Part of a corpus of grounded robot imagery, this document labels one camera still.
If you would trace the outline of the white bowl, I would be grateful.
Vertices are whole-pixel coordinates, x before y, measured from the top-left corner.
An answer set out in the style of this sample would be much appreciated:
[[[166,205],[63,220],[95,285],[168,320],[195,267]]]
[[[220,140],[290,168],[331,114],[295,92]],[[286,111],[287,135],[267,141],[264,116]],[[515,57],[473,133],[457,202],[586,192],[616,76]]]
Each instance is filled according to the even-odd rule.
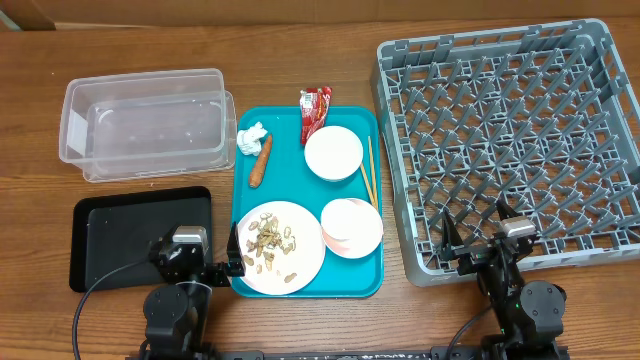
[[[337,182],[353,175],[363,160],[362,141],[351,130],[326,126],[314,132],[304,147],[309,169],[319,178]]]

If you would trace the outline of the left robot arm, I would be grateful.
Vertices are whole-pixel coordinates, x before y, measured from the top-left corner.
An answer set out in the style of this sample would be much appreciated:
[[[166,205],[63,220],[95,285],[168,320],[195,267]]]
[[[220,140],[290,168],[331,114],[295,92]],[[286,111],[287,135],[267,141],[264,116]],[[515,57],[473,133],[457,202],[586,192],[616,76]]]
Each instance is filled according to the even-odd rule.
[[[152,264],[165,285],[149,293],[143,304],[145,340],[139,359],[216,359],[212,345],[203,341],[213,290],[229,287],[233,278],[245,275],[245,263],[236,223],[230,228],[226,262],[208,263],[206,229],[176,225],[152,241],[141,260],[116,268],[89,287],[81,298],[72,323],[72,349],[81,357],[78,327],[81,312],[90,294],[113,275],[143,264]]]

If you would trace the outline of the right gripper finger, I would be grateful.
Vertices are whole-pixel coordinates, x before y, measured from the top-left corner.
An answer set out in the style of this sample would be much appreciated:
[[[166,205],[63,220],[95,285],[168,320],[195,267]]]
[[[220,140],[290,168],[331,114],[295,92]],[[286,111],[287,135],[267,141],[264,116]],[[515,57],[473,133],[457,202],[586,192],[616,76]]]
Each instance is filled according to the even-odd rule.
[[[449,211],[444,209],[442,216],[442,241],[441,250],[443,253],[451,252],[454,247],[463,246],[464,242],[456,229],[455,223],[449,215]]]
[[[498,199],[496,201],[496,209],[501,220],[516,218],[520,216],[520,214],[516,212],[507,202],[501,199]]]

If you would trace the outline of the pink shallow bowl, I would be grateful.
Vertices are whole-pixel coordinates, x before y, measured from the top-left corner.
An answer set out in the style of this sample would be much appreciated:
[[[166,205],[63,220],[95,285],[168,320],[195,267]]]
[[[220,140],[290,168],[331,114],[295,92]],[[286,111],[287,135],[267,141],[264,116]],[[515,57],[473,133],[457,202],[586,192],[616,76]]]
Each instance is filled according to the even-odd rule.
[[[373,253],[382,243],[384,226],[381,215],[367,201],[357,198],[345,198],[353,201],[364,211],[363,219],[354,237],[339,241],[330,237],[322,228],[325,244],[336,255],[347,259],[360,259]]]

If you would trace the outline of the red snack wrapper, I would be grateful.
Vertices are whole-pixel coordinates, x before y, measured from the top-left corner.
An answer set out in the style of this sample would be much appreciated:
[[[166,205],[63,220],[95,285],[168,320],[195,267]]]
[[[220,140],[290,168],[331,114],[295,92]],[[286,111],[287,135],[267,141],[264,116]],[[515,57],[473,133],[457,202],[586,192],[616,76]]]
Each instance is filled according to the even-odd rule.
[[[329,86],[307,88],[300,91],[302,129],[300,142],[305,145],[311,135],[325,125],[332,98]]]

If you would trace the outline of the white cup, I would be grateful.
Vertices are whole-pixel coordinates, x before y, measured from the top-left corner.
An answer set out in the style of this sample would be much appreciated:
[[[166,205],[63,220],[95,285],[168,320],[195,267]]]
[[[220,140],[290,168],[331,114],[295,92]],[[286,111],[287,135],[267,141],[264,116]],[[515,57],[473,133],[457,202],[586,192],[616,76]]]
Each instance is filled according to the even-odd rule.
[[[323,208],[320,223],[330,237],[346,241],[354,237],[363,216],[363,209],[353,201],[335,199]]]

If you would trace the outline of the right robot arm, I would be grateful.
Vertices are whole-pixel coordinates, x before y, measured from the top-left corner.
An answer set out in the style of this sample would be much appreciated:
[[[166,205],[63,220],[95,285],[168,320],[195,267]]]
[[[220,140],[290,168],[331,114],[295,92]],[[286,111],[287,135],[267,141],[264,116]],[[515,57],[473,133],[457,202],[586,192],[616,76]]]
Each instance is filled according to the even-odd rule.
[[[496,202],[499,230],[484,245],[466,245],[448,211],[442,213],[439,254],[458,262],[461,276],[474,274],[489,305],[463,325],[452,338],[445,359],[567,359],[557,345],[564,331],[565,290],[547,281],[527,282],[518,261],[529,255],[539,239],[535,225],[506,202]],[[501,332],[487,335],[475,347],[458,344],[462,335],[487,312],[495,313]]]

